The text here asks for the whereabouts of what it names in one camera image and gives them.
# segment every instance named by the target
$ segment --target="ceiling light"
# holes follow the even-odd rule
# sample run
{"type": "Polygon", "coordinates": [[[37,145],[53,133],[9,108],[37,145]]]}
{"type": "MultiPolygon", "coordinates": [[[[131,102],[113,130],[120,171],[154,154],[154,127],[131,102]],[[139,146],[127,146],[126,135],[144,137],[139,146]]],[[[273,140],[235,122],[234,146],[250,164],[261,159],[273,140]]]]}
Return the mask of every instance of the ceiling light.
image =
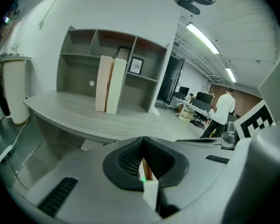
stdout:
{"type": "Polygon", "coordinates": [[[226,68],[226,71],[227,71],[228,75],[230,76],[231,80],[233,82],[236,82],[235,77],[234,77],[234,75],[232,73],[232,70],[230,68],[226,68]]]}
{"type": "Polygon", "coordinates": [[[186,26],[188,30],[193,32],[207,47],[212,51],[214,54],[219,54],[219,51],[216,49],[216,47],[211,43],[211,41],[192,23],[186,26]]]}

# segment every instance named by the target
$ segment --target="picture frame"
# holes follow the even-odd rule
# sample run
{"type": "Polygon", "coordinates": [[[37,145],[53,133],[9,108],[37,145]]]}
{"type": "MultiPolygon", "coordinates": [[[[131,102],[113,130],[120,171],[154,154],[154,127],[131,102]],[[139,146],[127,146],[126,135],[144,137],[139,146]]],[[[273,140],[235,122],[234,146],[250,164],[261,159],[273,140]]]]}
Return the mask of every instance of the picture frame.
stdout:
{"type": "Polygon", "coordinates": [[[120,46],[116,52],[115,58],[128,61],[131,54],[131,50],[131,48],[120,46]]]}
{"type": "Polygon", "coordinates": [[[129,67],[128,71],[131,73],[140,75],[141,71],[142,71],[143,63],[144,63],[143,59],[132,56],[130,67],[129,67]]]}

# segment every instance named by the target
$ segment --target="concrete floor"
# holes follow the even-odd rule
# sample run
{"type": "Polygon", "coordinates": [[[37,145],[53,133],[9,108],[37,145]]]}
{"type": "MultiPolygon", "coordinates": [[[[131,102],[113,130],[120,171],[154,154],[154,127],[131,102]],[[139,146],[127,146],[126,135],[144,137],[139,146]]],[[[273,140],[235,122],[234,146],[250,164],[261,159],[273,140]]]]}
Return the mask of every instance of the concrete floor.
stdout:
{"type": "MultiPolygon", "coordinates": [[[[191,123],[181,122],[173,110],[157,108],[161,125],[168,132],[171,141],[199,138],[204,130],[191,123]]],[[[16,126],[4,118],[0,123],[0,154],[12,145],[23,126],[16,126]]],[[[52,170],[58,161],[49,146],[43,140],[33,113],[20,134],[10,159],[0,164],[0,177],[4,184],[22,195],[46,173],[52,170]]]]}

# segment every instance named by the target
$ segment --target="white shirt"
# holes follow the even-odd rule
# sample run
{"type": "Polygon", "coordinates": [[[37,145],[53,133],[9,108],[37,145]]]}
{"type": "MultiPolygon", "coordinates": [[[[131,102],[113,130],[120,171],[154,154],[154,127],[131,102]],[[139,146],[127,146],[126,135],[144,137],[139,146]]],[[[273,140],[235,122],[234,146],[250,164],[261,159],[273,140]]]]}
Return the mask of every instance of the white shirt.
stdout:
{"type": "Polygon", "coordinates": [[[225,125],[228,119],[228,114],[234,110],[235,100],[231,95],[225,94],[220,96],[216,107],[217,112],[214,115],[213,120],[225,125]]]}

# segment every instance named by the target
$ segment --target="white wall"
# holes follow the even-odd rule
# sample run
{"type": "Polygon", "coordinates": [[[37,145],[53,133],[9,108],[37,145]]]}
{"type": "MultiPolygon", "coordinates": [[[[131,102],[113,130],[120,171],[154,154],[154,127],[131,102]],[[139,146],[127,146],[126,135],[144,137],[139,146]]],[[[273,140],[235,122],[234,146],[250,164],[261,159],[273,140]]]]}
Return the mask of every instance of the white wall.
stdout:
{"type": "Polygon", "coordinates": [[[184,64],[181,77],[179,79],[179,84],[176,87],[176,92],[178,92],[179,87],[184,86],[184,87],[189,87],[189,92],[193,93],[194,95],[197,95],[198,91],[209,91],[209,82],[208,80],[200,75],[200,73],[193,67],[191,67],[188,64],[184,64]]]}
{"type": "Polygon", "coordinates": [[[29,96],[56,88],[59,53],[69,26],[122,31],[163,46],[169,43],[171,51],[181,11],[174,0],[57,0],[39,30],[38,23],[53,1],[44,0],[27,14],[6,45],[19,43],[18,52],[32,57],[29,96]]]}

